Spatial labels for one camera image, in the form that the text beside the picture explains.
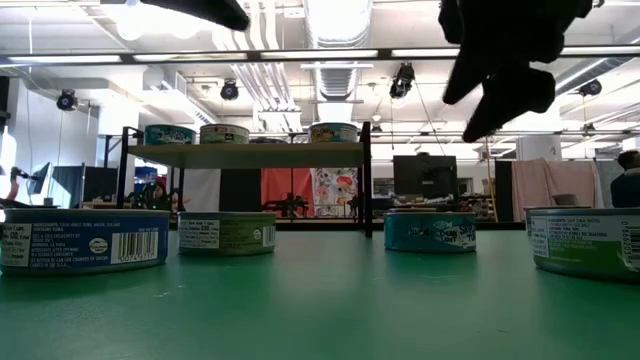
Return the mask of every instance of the pink curtain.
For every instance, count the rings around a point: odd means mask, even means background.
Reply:
[[[553,196],[561,194],[574,194],[579,205],[595,207],[596,171],[590,161],[515,161],[511,167],[513,220],[524,221],[525,207],[555,206]]]

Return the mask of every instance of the desk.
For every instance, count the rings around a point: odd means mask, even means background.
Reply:
[[[382,233],[279,232],[275,254],[173,255],[78,278],[0,278],[0,359],[632,359],[640,286],[536,270],[524,231],[477,254]]]

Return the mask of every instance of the poster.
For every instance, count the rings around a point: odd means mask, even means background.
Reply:
[[[356,168],[311,169],[315,216],[352,217],[349,201],[358,195]]]

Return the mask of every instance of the tuna can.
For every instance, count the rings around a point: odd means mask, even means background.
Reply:
[[[387,249],[464,253],[476,250],[474,213],[389,212],[384,216]]]
[[[551,209],[591,209],[590,206],[525,206],[525,227],[527,229],[527,236],[531,236],[531,210],[551,210]]]
[[[358,142],[358,127],[348,123],[317,123],[309,126],[309,142]]]
[[[242,126],[210,124],[200,128],[200,144],[248,144],[249,130]]]
[[[144,128],[145,145],[192,145],[196,132],[174,125],[149,125]]]
[[[95,274],[159,265],[167,258],[168,211],[4,211],[4,274]]]
[[[276,214],[181,212],[178,234],[181,254],[271,253],[276,243]]]
[[[640,282],[640,209],[531,210],[533,261],[544,270]]]

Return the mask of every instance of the person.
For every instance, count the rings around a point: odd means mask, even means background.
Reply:
[[[613,207],[640,207],[640,152],[623,152],[618,156],[618,164],[624,173],[611,182]]]

